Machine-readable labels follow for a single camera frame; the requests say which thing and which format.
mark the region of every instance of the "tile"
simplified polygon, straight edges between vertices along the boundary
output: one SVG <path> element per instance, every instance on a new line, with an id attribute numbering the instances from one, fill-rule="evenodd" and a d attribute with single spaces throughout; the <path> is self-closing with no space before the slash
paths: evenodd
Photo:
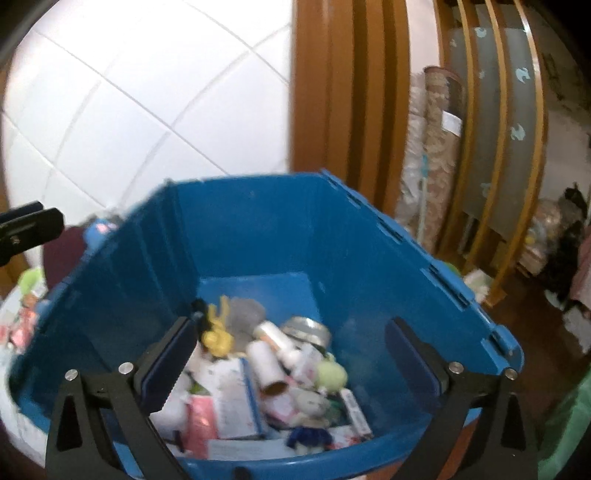
<path id="1" fill-rule="evenodd" d="M 18 122 L 31 85 L 47 61 L 48 43 L 45 38 L 30 31 L 12 58 L 3 109 L 13 123 Z"/>
<path id="2" fill-rule="evenodd" d="M 164 127 L 103 82 L 70 131 L 56 165 L 105 207 L 118 204 Z"/>
<path id="3" fill-rule="evenodd" d="M 61 0 L 34 29 L 104 73 L 151 4 L 146 0 Z"/>
<path id="4" fill-rule="evenodd" d="M 291 23 L 291 0 L 186 0 L 251 47 Z"/>
<path id="5" fill-rule="evenodd" d="M 2 158 L 6 158 L 17 129 L 5 113 L 2 114 Z"/>
<path id="6" fill-rule="evenodd" d="M 103 206 L 91 199 L 61 172 L 54 170 L 47 182 L 45 208 L 58 208 L 64 214 L 66 225 L 78 225 L 93 213 L 104 210 Z"/>
<path id="7" fill-rule="evenodd" d="M 222 170 L 191 145 L 177 135 L 171 134 L 131 184 L 124 196 L 122 207 L 124 210 L 128 210 L 136 203 L 141 202 L 166 179 L 180 181 L 224 175 Z"/>
<path id="8" fill-rule="evenodd" d="M 291 27 L 267 38 L 255 51 L 286 80 L 291 78 Z"/>
<path id="9" fill-rule="evenodd" d="M 269 172 L 287 157 L 288 87 L 250 54 L 204 93 L 176 131 L 229 174 Z"/>
<path id="10" fill-rule="evenodd" d="M 171 125 L 246 47 L 180 0 L 153 8 L 107 78 Z"/>
<path id="11" fill-rule="evenodd" d="M 18 207 L 41 200 L 50 172 L 51 164 L 17 133 L 4 159 L 10 205 Z"/>
<path id="12" fill-rule="evenodd" d="M 45 158 L 55 160 L 64 135 L 99 75 L 42 38 L 44 63 L 23 101 L 17 127 Z"/>

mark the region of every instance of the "white stuffed animal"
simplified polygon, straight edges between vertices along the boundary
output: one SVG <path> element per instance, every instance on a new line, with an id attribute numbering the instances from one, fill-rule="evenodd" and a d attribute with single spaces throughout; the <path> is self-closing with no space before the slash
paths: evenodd
<path id="1" fill-rule="evenodd" d="M 295 448 L 298 455 L 324 452 L 326 446 L 332 443 L 332 436 L 326 430 L 329 421 L 324 418 L 330 406 L 329 401 L 322 395 L 307 390 L 297 389 L 292 395 L 299 412 L 290 422 L 294 429 L 286 445 Z"/>

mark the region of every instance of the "black clip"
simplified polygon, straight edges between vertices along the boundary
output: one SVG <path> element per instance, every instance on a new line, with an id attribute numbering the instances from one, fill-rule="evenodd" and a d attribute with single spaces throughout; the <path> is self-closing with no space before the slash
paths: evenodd
<path id="1" fill-rule="evenodd" d="M 43 209 L 40 202 L 0 213 L 0 267 L 15 255 L 58 238 L 64 216 L 57 208 Z"/>

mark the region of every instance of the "storage bin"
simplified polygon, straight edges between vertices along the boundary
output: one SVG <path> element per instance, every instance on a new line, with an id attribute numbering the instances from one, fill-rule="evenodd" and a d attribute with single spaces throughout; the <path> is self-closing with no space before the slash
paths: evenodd
<path id="1" fill-rule="evenodd" d="M 297 459 L 180 460 L 196 479 L 230 479 L 238 465 L 256 480 L 348 478 L 407 456 L 431 417 L 386 350 L 393 317 L 472 371 L 523 364 L 515 339 L 461 279 L 357 192 L 327 173 L 245 177 L 169 183 L 133 211 L 52 293 L 13 367 L 12 394 L 47 431 L 67 370 L 134 362 L 195 297 L 217 303 L 222 294 L 259 301 L 277 324 L 292 315 L 323 322 L 376 438 Z M 126 446 L 118 452 L 138 475 Z"/>

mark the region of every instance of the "rolled mat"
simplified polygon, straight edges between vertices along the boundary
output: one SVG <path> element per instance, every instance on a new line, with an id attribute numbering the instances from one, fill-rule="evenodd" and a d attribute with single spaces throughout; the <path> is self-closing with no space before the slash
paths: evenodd
<path id="1" fill-rule="evenodd" d="M 433 253 L 452 198 L 466 101 L 460 77 L 450 70 L 426 67 L 425 86 L 428 176 L 423 247 Z"/>

